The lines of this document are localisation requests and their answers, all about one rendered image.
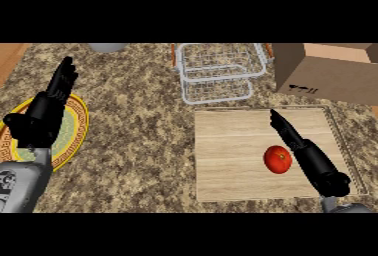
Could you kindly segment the yellow patterned plate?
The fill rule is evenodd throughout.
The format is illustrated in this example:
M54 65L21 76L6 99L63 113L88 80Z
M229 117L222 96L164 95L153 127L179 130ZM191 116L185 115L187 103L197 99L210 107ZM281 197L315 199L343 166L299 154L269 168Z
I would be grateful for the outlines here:
M69 98L64 120L57 141L52 146L52 165L58 170L70 161L83 144L89 130L89 110L82 98L73 94ZM0 121L0 162L33 161L35 154L18 148L18 141L11 136L9 127Z

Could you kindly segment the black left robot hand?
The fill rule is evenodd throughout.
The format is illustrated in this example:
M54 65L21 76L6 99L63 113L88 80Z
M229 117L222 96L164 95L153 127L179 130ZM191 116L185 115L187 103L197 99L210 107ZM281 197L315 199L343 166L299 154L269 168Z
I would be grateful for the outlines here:
M51 148L61 130L66 104L79 73L73 58L67 56L54 73L48 89L37 93L27 112L9 113L4 122L18 140L20 148Z

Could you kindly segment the grey round container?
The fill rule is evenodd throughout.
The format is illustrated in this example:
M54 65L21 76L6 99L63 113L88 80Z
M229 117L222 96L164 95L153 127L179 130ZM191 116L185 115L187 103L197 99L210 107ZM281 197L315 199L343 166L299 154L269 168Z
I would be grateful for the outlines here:
M89 46L97 52L111 53L123 50L126 43L91 43Z

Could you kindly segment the pale wooden tray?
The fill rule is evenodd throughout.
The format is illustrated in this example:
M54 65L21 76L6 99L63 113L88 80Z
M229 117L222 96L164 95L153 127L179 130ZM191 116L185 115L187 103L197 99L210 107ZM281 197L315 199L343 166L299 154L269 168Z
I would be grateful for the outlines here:
M300 135L311 139L328 155L337 169L351 179L351 194L368 193L342 141L331 111L325 106L287 106L275 109ZM197 199L201 202L259 199L317 198L303 170L274 173L263 161L269 147L284 141L271 126L268 109L207 108L195 111Z

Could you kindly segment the brown cardboard box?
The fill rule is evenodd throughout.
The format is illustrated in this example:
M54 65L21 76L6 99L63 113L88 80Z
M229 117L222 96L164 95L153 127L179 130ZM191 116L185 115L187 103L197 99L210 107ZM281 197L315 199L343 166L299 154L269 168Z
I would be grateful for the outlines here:
M274 43L277 91L378 106L378 43Z

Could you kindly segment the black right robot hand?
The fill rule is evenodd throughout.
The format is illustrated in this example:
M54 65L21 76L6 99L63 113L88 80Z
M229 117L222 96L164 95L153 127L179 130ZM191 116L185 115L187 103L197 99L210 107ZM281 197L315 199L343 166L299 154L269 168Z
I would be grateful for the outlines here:
M277 110L271 110L271 126L294 153L303 173L318 193L324 197L345 197L351 193L349 175L339 171L320 146L311 139L302 137Z

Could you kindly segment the red tomato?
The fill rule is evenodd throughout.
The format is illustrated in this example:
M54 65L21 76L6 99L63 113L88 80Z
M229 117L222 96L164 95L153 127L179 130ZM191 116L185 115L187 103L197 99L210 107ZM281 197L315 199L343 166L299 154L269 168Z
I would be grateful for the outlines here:
M284 174L293 165L293 157L289 150L278 145L268 148L263 155L265 165L275 174Z

